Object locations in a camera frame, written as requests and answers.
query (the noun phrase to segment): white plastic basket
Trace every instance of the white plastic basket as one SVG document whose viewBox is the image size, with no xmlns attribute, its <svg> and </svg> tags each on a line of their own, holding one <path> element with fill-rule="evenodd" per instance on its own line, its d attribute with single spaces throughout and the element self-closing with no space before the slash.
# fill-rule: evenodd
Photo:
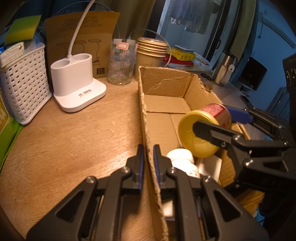
<svg viewBox="0 0 296 241">
<path fill-rule="evenodd" d="M 15 119 L 29 124 L 51 98 L 44 48 L 31 51 L 0 70 L 1 85 Z"/>
</svg>

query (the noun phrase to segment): printed diagram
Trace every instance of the printed diagram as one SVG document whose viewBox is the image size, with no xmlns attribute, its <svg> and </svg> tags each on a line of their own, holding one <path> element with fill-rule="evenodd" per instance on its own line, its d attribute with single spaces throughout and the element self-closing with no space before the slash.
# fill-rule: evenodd
<svg viewBox="0 0 296 241">
<path fill-rule="evenodd" d="M 77 44 L 82 45 L 82 47 L 83 47 L 82 53 L 84 53 L 84 44 L 86 44 L 85 40 L 77 40 L 74 42 L 74 44 L 75 45 L 77 45 Z M 69 45 L 70 45 L 69 42 L 57 44 L 57 47 L 64 47 L 65 48 L 65 57 L 67 57 Z"/>
<path fill-rule="evenodd" d="M 66 19 L 63 23 L 62 28 L 59 29 L 59 32 L 74 30 L 76 28 L 79 20 L 80 20 L 80 18 Z M 103 24 L 99 23 L 98 18 L 93 16 L 93 17 L 86 17 L 81 25 L 81 28 L 96 28 L 96 27 L 102 27 L 102 26 L 103 26 Z"/>
<path fill-rule="evenodd" d="M 96 52 L 96 58 L 93 60 L 93 63 L 98 63 L 100 62 L 100 57 L 99 57 L 99 49 L 100 49 L 100 42 L 102 42 L 102 40 L 100 39 L 89 39 L 90 43 L 97 43 L 98 44 L 98 50 Z"/>
</svg>

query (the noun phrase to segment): cardboard box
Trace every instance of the cardboard box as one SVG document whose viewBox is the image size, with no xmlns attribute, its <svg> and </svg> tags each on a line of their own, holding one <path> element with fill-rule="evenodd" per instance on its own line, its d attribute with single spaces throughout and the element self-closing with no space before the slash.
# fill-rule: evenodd
<svg viewBox="0 0 296 241">
<path fill-rule="evenodd" d="M 215 93 L 205 89 L 200 78 L 181 70 L 155 67 L 139 67 L 139 98 L 143 143 L 146 147 L 146 167 L 149 172 L 149 198 L 152 211 L 155 237 L 158 241 L 168 240 L 174 236 L 173 222 L 166 222 L 161 209 L 160 188 L 158 186 L 153 161 L 153 146 L 160 145 L 163 155 L 180 148 L 178 124 L 190 110 L 203 108 L 210 103 L 221 103 Z M 243 125 L 233 124 L 232 129 L 250 138 Z M 232 161 L 226 151 L 217 153 L 222 159 L 219 183 L 224 187 L 230 184 L 235 176 Z M 240 204 L 254 215 L 263 193 L 248 190 L 238 197 Z"/>
<path fill-rule="evenodd" d="M 93 56 L 94 78 L 108 76 L 110 44 L 118 12 L 88 12 L 78 32 L 72 54 Z M 45 20 L 47 64 L 65 58 L 82 12 L 68 13 Z"/>
</svg>

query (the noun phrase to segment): yellow jar lid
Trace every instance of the yellow jar lid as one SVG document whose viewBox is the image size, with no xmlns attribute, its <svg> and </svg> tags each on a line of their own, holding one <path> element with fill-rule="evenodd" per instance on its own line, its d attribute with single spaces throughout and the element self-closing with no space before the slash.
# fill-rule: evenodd
<svg viewBox="0 0 296 241">
<path fill-rule="evenodd" d="M 209 113 L 202 110 L 188 112 L 180 121 L 178 126 L 179 138 L 184 148 L 191 151 L 196 157 L 210 157 L 215 154 L 218 147 L 210 142 L 196 137 L 192 127 L 197 121 L 207 121 L 219 125 L 218 121 Z"/>
</svg>

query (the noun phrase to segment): white desk lamp base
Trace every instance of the white desk lamp base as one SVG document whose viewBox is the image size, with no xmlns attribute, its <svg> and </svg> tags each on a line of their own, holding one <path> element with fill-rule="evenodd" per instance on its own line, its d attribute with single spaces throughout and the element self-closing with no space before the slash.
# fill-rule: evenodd
<svg viewBox="0 0 296 241">
<path fill-rule="evenodd" d="M 77 112 L 106 94 L 106 85 L 93 78 L 92 55 L 80 53 L 51 66 L 54 98 L 65 112 Z"/>
<path fill-rule="evenodd" d="M 93 78 L 93 82 L 69 95 L 54 98 L 65 112 L 77 112 L 101 99 L 106 94 L 106 85 Z"/>
</svg>

